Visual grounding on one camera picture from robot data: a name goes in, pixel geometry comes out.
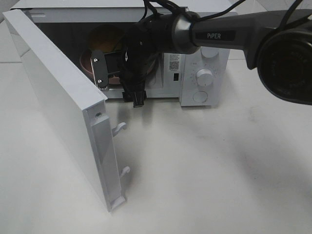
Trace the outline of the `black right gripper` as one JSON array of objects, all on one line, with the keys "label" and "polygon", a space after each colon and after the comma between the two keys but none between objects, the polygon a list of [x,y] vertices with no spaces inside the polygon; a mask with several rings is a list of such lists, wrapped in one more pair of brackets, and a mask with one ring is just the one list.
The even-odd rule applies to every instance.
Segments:
[{"label": "black right gripper", "polygon": [[157,57],[157,50],[146,48],[125,47],[110,53],[94,50],[91,52],[94,83],[98,89],[106,90],[109,77],[117,75],[124,90],[124,101],[131,101],[135,108],[141,107],[146,99],[146,77]]}]

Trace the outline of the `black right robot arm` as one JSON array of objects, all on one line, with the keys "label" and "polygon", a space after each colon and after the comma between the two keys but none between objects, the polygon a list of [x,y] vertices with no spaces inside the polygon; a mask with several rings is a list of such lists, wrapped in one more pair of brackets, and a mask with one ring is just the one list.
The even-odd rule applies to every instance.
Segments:
[{"label": "black right robot arm", "polygon": [[201,19],[197,13],[155,14],[134,23],[119,51],[91,53],[94,83],[105,89],[119,75],[123,99],[140,107],[148,69],[160,53],[193,54],[200,47],[244,52],[266,89],[284,101],[312,103],[312,12],[266,11]]}]

